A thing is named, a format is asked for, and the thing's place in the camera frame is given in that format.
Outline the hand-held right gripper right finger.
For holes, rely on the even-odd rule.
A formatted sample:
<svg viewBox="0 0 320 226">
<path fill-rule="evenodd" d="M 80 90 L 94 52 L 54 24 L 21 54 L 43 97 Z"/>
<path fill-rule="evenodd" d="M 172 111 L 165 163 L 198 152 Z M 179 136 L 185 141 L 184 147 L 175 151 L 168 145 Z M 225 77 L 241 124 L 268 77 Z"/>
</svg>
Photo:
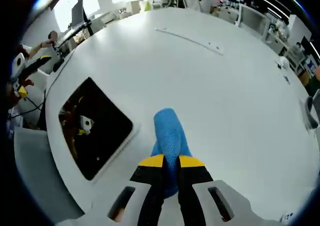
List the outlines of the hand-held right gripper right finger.
<svg viewBox="0 0 320 226">
<path fill-rule="evenodd" d="M 213 180 L 195 157 L 178 157 L 178 202 L 186 224 L 249 224 L 249 201 L 222 180 Z"/>
</svg>

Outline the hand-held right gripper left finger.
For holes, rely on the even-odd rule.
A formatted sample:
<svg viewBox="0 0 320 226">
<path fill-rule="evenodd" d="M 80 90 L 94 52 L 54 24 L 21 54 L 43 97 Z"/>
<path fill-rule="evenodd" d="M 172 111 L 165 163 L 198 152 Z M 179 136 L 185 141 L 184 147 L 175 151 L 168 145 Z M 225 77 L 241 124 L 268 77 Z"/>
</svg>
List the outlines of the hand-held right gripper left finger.
<svg viewBox="0 0 320 226">
<path fill-rule="evenodd" d="M 165 156 L 142 160 L 126 185 L 108 192 L 86 213 L 86 226 L 156 226 L 165 186 Z"/>
</svg>

